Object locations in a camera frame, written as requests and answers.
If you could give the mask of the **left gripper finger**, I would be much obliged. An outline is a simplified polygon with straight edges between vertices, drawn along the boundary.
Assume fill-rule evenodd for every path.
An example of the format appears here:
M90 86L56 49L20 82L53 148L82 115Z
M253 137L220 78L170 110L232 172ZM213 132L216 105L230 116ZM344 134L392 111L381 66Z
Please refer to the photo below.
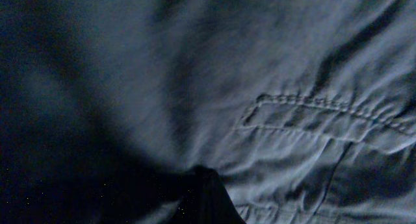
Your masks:
M189 177L170 224L245 224L215 170L196 166Z

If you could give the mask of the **navy blue shorts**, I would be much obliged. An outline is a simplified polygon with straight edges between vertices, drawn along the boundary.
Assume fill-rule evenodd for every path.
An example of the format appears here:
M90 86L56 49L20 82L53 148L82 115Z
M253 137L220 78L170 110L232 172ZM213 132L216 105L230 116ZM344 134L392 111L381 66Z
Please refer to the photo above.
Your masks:
M1 0L1 222L415 222L415 0Z

